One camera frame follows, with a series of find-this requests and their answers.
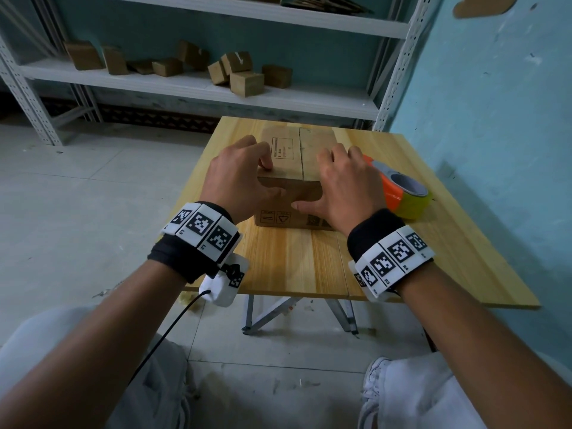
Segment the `floor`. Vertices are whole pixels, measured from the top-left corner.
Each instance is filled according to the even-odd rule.
[[[96,304],[145,259],[209,136],[75,122],[65,147],[17,119],[0,125],[0,345],[26,318]],[[254,315],[277,298],[259,297]],[[189,354],[201,399],[195,427],[347,428],[368,363],[429,353],[401,304],[355,303],[360,335],[323,300],[304,299],[256,336],[244,297],[196,304],[168,338]],[[182,310],[175,303],[164,332]]]

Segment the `wooden table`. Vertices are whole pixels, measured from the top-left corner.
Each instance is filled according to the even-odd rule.
[[[186,183],[173,214],[185,202],[198,200],[212,158],[225,146],[268,125],[314,128],[312,125],[223,117]],[[352,144],[423,183],[433,201],[411,227],[437,253],[435,262],[481,303],[490,307],[536,308],[538,299],[492,247],[405,138],[398,134],[333,128],[346,149]],[[239,293],[366,301],[348,269],[346,238],[334,231],[258,227],[240,223],[244,238],[235,252],[251,266]],[[202,279],[186,287],[197,290]]]

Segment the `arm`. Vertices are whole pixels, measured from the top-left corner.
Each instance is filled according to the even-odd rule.
[[[272,168],[269,145],[253,136],[227,147],[212,160],[200,200],[222,207],[235,223],[246,220],[283,192],[258,182],[259,161]],[[204,272],[202,254],[183,245],[168,250],[177,252],[175,260],[161,253],[161,262],[144,262],[25,375],[0,401],[0,427],[102,427],[185,283]]]
[[[325,218],[348,238],[354,260],[368,250],[351,244],[375,233],[377,217],[398,220],[386,207],[382,181],[359,148],[337,145],[318,155],[323,196],[294,202]],[[360,225],[357,232],[352,232]],[[572,422],[572,388],[434,262],[397,283],[404,302],[427,330],[489,428],[564,428]]]

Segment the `shelf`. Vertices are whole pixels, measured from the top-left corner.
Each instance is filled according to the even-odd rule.
[[[117,88],[144,93],[214,100],[239,105],[275,108],[301,113],[325,114],[351,119],[375,120],[379,112],[364,90],[294,84],[290,88],[265,87],[264,93],[249,98],[235,95],[227,87],[214,86],[206,72],[175,77],[158,75],[109,75],[107,70],[78,71],[69,60],[48,58],[21,66],[27,78],[60,81],[86,86]]]
[[[243,18],[284,22],[299,26],[329,28],[353,33],[405,39],[409,24],[363,16],[338,15],[283,7],[252,0],[123,0],[157,6],[178,7],[201,12],[221,13]]]

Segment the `black cable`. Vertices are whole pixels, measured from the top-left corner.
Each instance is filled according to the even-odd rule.
[[[147,354],[147,357],[145,357],[145,359],[141,362],[141,364],[139,365],[139,367],[137,368],[137,370],[135,370],[135,373],[134,373],[133,376],[131,377],[131,380],[129,381],[129,384],[133,381],[133,379],[135,379],[135,377],[137,376],[137,374],[141,371],[141,368],[143,368],[143,366],[145,366],[145,363],[151,358],[151,356],[152,356],[153,353],[157,350],[157,348],[159,347],[159,345],[161,345],[161,343],[163,342],[163,340],[165,340],[165,337],[167,337],[167,334],[169,334],[169,332],[173,329],[173,327],[174,327],[175,324],[178,322],[178,320],[181,319],[182,315],[184,315],[185,312],[190,309],[190,306],[193,305],[196,300],[198,300],[201,296],[206,295],[207,293],[211,293],[211,291],[210,291],[210,290],[205,290],[204,292],[199,293],[199,294],[196,296],[196,298],[193,299],[193,300],[185,307],[185,309],[181,312],[181,314],[177,316],[177,318],[175,319],[175,321],[171,324],[171,326],[167,329],[167,331],[165,331],[165,334],[162,335],[161,339],[159,339],[159,341],[157,342],[157,344],[153,347],[153,349],[151,349],[150,353]]]

